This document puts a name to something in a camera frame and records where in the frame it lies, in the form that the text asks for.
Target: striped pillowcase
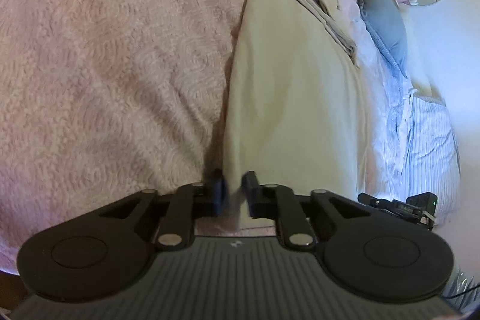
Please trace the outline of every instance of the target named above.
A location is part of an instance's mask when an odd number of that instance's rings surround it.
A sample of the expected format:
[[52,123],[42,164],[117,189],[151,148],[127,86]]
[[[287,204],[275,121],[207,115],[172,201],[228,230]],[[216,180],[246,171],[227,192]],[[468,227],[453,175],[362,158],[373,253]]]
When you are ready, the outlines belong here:
[[438,197],[437,224],[459,204],[460,162],[457,142],[443,102],[411,97],[410,131],[403,168],[404,199],[430,191]]

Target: pink fuzzy blanket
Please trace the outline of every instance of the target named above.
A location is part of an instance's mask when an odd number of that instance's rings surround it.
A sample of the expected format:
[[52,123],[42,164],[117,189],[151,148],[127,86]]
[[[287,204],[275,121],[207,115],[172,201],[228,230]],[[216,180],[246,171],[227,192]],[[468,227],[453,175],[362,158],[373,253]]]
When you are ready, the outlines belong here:
[[0,0],[0,269],[32,234],[221,165],[244,0]]

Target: cream fabric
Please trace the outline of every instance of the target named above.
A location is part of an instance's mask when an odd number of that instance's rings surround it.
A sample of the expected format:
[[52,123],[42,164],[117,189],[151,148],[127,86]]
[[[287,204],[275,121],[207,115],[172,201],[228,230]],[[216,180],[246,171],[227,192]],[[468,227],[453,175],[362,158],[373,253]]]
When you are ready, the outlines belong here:
[[[235,49],[224,173],[235,202],[242,175],[298,194],[364,187],[368,126],[355,45],[338,0],[247,0]],[[267,226],[249,220],[241,227]]]

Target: black cable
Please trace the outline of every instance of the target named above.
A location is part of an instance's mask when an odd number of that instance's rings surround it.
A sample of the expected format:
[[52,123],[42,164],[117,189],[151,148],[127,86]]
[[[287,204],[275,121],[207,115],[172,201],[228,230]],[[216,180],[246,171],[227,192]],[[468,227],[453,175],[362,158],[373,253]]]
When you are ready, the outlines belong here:
[[445,297],[443,295],[442,298],[444,298],[445,300],[450,300],[451,298],[457,298],[457,297],[460,297],[461,295],[470,293],[472,290],[478,289],[479,287],[480,287],[480,283],[478,285],[474,286],[474,287],[471,287],[470,289],[465,290],[465,292],[458,293],[458,294],[455,294],[455,295],[451,295],[450,297]]

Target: wall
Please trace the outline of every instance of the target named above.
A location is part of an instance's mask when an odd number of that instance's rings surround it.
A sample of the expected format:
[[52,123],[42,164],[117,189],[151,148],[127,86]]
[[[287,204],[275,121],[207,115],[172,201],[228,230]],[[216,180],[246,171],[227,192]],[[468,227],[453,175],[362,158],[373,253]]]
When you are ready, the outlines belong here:
[[464,271],[480,279],[480,0],[409,7],[418,52],[433,91],[446,101],[459,144],[460,210],[437,233]]

